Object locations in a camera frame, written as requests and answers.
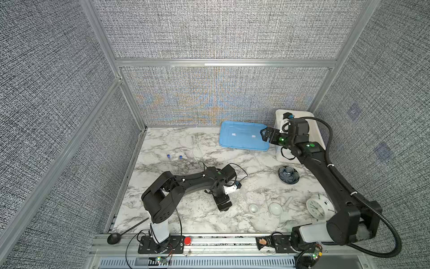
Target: alarm clock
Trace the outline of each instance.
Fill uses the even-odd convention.
[[[309,213],[318,220],[329,220],[335,214],[335,208],[330,200],[322,195],[312,195],[306,201]]]

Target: plastic tray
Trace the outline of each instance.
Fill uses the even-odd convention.
[[[264,142],[260,134],[260,130],[266,127],[259,123],[224,121],[221,124],[219,144],[227,148],[267,151],[269,142]]]

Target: red button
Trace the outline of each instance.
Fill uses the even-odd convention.
[[[185,245],[189,246],[189,245],[191,244],[191,238],[187,236],[187,237],[184,239],[184,243],[185,243]]]

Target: clock face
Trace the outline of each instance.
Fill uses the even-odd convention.
[[[326,216],[324,209],[314,200],[308,200],[306,202],[307,209],[315,218],[323,220]]]

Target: marble surface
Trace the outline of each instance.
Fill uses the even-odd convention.
[[[162,172],[169,170],[175,175],[197,173],[203,170],[202,161],[206,166],[217,168],[236,163],[249,177],[242,181],[240,190],[229,194],[233,206],[225,212],[220,212],[212,196],[204,191],[184,196],[178,205],[183,233],[290,232],[294,226],[317,221],[306,209],[306,200],[316,193],[325,195],[325,191],[310,171],[301,164],[291,164],[299,172],[300,180],[294,185],[285,184],[277,171],[288,163],[276,160],[273,145],[267,152],[223,148],[218,143],[219,130],[217,127],[149,128],[114,231],[125,231],[149,216],[141,195]],[[241,179],[244,172],[234,168]],[[282,206],[281,216],[270,214],[271,203]],[[257,213],[249,211],[250,204],[258,205]],[[148,227],[149,221],[146,221],[133,231]],[[175,213],[169,218],[169,228],[172,233],[180,232]]]

